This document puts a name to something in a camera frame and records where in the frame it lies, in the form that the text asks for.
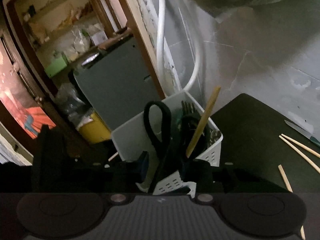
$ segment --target wooden shelf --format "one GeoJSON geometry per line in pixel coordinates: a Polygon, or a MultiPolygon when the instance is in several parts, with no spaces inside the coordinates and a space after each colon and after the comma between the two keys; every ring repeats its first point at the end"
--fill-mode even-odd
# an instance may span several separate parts
{"type": "Polygon", "coordinates": [[[46,15],[47,13],[49,13],[50,11],[52,11],[53,9],[55,9],[56,7],[58,7],[59,5],[61,5],[62,3],[64,3],[67,0],[54,0],[53,2],[51,2],[50,4],[48,4],[47,6],[43,7],[39,12],[37,12],[33,17],[31,17],[31,19],[29,20],[30,22],[36,22],[37,20],[39,20],[41,17],[43,17],[44,15],[46,15]]]}
{"type": "Polygon", "coordinates": [[[48,36],[50,38],[49,41],[47,41],[45,44],[41,45],[41,48],[39,50],[42,50],[43,48],[47,47],[49,44],[52,44],[54,41],[56,41],[58,38],[60,38],[62,35],[66,34],[67,32],[71,31],[72,28],[79,24],[79,23],[83,23],[87,20],[90,20],[92,18],[95,18],[96,14],[95,12],[91,12],[89,14],[87,14],[86,16],[81,17],[78,21],[76,21],[73,25],[69,25],[64,27],[63,29],[60,30],[55,30],[52,31],[48,36]]]}

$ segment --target chopstick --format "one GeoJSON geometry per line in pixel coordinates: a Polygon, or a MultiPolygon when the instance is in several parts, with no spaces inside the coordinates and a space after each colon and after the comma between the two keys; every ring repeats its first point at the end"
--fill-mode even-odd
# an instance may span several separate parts
{"type": "Polygon", "coordinates": [[[119,154],[116,152],[115,154],[113,154],[109,159],[108,162],[111,162],[115,157],[117,157],[119,154]]]}
{"type": "Polygon", "coordinates": [[[302,158],[304,158],[312,167],[316,169],[320,173],[320,168],[312,161],[310,160],[307,156],[305,156],[297,147],[295,147],[293,144],[288,142],[286,139],[284,139],[281,135],[279,137],[286,142],[292,149],[294,149],[302,158]]]}
{"type": "Polygon", "coordinates": [[[196,131],[195,133],[193,134],[193,137],[188,145],[188,148],[186,150],[186,156],[187,158],[189,158],[193,152],[193,150],[195,149],[201,135],[202,135],[202,132],[205,128],[205,126],[207,125],[207,122],[208,122],[208,119],[210,117],[210,114],[212,112],[212,109],[214,107],[214,104],[216,103],[217,101],[217,98],[218,98],[218,95],[219,95],[219,92],[220,92],[220,89],[221,89],[221,86],[216,86],[213,91],[212,91],[212,94],[209,98],[209,101],[207,103],[207,106],[205,107],[205,111],[200,119],[200,122],[196,128],[196,131]]]}
{"type": "MultiPolygon", "coordinates": [[[[287,178],[287,175],[286,175],[285,172],[284,172],[284,169],[282,168],[281,165],[278,166],[278,169],[279,169],[279,171],[280,171],[280,173],[281,173],[282,179],[283,179],[283,181],[284,181],[284,183],[285,183],[285,186],[287,187],[287,190],[290,191],[290,192],[293,192],[293,191],[292,191],[292,188],[291,188],[291,185],[290,185],[290,183],[289,183],[289,180],[288,180],[288,178],[287,178]]],[[[301,234],[301,238],[302,238],[303,240],[306,240],[306,236],[305,236],[305,234],[304,234],[304,228],[303,228],[303,226],[302,226],[301,229],[300,229],[300,234],[301,234]]]]}
{"type": "Polygon", "coordinates": [[[317,157],[320,158],[320,154],[317,153],[316,151],[314,151],[314,150],[310,149],[309,147],[303,145],[302,143],[300,143],[300,142],[298,142],[298,141],[290,138],[289,136],[284,135],[283,133],[282,133],[281,135],[282,135],[283,137],[287,138],[288,140],[294,142],[295,144],[299,145],[299,146],[302,147],[303,149],[307,150],[308,152],[310,152],[310,153],[312,153],[312,154],[314,154],[315,156],[317,156],[317,157]]]}
{"type": "Polygon", "coordinates": [[[279,168],[279,171],[280,171],[280,173],[281,173],[282,179],[283,179],[283,181],[284,181],[284,183],[285,183],[285,186],[287,187],[287,190],[290,191],[290,192],[293,192],[293,191],[292,191],[292,188],[291,188],[291,186],[290,186],[289,180],[288,180],[288,178],[287,178],[287,175],[286,175],[285,172],[284,172],[284,169],[282,168],[281,165],[279,165],[278,168],[279,168]]]}

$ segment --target blue object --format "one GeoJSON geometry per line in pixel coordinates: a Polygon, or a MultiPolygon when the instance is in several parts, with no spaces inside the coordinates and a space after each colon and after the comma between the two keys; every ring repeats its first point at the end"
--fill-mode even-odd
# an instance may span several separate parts
{"type": "Polygon", "coordinates": [[[24,128],[33,133],[34,135],[38,136],[39,133],[31,126],[33,124],[33,121],[33,117],[31,115],[28,115],[27,120],[24,123],[24,128]]]}

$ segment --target white hose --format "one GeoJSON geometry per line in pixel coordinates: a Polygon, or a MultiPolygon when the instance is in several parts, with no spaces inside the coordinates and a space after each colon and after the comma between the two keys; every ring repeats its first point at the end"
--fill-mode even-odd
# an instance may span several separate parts
{"type": "Polygon", "coordinates": [[[159,21],[157,35],[157,72],[161,87],[166,95],[170,95],[167,89],[164,76],[164,21],[165,21],[165,0],[159,0],[159,21]]]}
{"type": "Polygon", "coordinates": [[[185,21],[187,22],[188,27],[189,27],[191,41],[192,41],[193,46],[195,48],[195,54],[196,54],[195,66],[194,66],[191,78],[184,88],[185,91],[189,91],[191,89],[191,87],[193,86],[193,84],[195,83],[196,78],[199,73],[199,70],[200,70],[200,66],[202,65],[203,50],[202,50],[202,44],[200,41],[200,32],[199,32],[198,28],[196,27],[196,25],[194,24],[187,6],[185,5],[183,0],[176,0],[176,3],[178,5],[185,21]]]}

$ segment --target knife blade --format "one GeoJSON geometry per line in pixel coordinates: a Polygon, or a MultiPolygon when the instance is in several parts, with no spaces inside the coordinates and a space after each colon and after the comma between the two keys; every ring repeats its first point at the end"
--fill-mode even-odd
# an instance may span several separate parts
{"type": "Polygon", "coordinates": [[[301,133],[303,136],[307,137],[307,138],[308,138],[311,142],[313,142],[315,145],[317,145],[318,147],[320,147],[320,142],[319,142],[316,138],[314,138],[311,133],[307,132],[306,130],[303,130],[301,127],[299,127],[299,126],[297,126],[297,125],[295,125],[295,124],[293,124],[293,123],[291,123],[291,122],[289,122],[289,121],[287,121],[287,120],[284,120],[284,121],[285,121],[285,123],[286,123],[287,125],[289,125],[291,128],[295,129],[297,132],[299,132],[299,133],[301,133]]]}
{"type": "Polygon", "coordinates": [[[289,125],[291,128],[295,129],[297,132],[301,133],[303,136],[307,137],[308,139],[311,138],[312,134],[307,132],[306,130],[303,130],[302,128],[300,128],[299,126],[291,123],[291,122],[288,122],[287,120],[284,120],[285,123],[287,125],[289,125]]]}

